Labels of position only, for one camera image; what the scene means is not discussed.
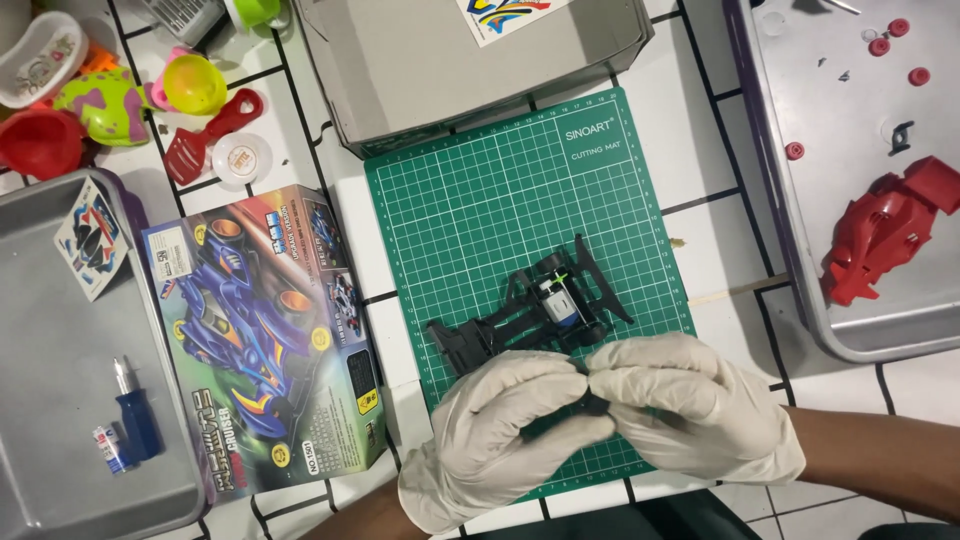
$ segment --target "pink toy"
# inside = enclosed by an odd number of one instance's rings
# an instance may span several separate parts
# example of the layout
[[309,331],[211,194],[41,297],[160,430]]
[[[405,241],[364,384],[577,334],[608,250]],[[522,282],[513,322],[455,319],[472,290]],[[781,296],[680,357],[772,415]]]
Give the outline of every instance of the pink toy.
[[177,59],[183,55],[193,55],[196,54],[190,49],[185,47],[174,47],[170,50],[170,56],[167,57],[167,63],[163,66],[163,71],[160,72],[160,76],[156,78],[156,83],[154,87],[150,90],[150,96],[154,98],[154,103],[163,110],[168,110],[170,112],[180,112],[176,107],[170,105],[170,101],[167,99],[167,93],[163,91],[163,74],[167,71],[167,65],[170,65],[170,62],[174,59]]

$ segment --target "silver tray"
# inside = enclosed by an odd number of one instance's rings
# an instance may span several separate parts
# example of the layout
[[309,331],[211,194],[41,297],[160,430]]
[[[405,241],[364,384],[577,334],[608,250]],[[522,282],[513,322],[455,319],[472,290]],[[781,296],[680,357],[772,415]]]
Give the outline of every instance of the silver tray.
[[[87,176],[131,245],[93,303],[53,241]],[[134,540],[189,525],[206,508],[136,244],[144,225],[139,201],[98,169],[0,197],[0,540]],[[120,355],[147,393],[163,450],[114,477],[92,430],[120,418]]]
[[[879,362],[960,347],[960,215],[936,218],[909,263],[883,275],[877,300],[832,305],[819,279],[847,204],[887,172],[936,156],[960,169],[960,34],[955,0],[849,0],[853,15],[817,0],[724,0],[747,112],[767,180],[798,311],[820,346],[841,359]],[[896,18],[911,30],[880,58],[862,34]],[[930,83],[907,73],[926,67]],[[840,81],[845,71],[850,79]],[[908,151],[893,157],[893,127],[913,120]],[[784,147],[806,153],[789,161]]]

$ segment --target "cutting mat grid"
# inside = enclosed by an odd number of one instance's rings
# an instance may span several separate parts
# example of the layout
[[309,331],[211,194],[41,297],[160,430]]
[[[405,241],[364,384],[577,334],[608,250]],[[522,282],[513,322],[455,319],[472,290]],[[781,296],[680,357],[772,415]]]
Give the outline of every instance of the cutting mat grid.
[[[560,246],[573,253],[576,233],[636,320],[615,320],[607,341],[694,333],[619,88],[367,160],[366,171],[431,411],[456,378],[426,323],[490,315],[510,274]],[[527,498],[649,470],[617,436],[578,452]]]

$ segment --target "blue screwdriver handle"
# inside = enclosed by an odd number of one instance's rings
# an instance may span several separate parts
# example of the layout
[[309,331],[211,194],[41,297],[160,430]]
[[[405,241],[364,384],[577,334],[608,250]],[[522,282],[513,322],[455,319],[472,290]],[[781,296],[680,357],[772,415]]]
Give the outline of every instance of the blue screwdriver handle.
[[123,428],[127,432],[128,450],[136,461],[146,461],[160,453],[154,417],[147,405],[147,396],[137,388],[129,394],[117,396]]

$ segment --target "gloved hand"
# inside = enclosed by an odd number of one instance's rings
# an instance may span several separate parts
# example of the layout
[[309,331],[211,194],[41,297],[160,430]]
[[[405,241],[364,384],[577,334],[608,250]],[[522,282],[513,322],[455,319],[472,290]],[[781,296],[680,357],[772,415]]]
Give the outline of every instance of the gloved hand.
[[613,435],[607,416],[575,415],[532,441],[534,419],[587,392],[567,356],[508,351],[460,379],[431,416],[434,440],[400,470],[400,504],[423,531],[441,534],[512,503],[577,450]]
[[784,484],[806,466],[790,417],[767,383],[695,337],[608,343],[587,358],[587,368],[593,394],[611,402],[617,431],[658,469]]

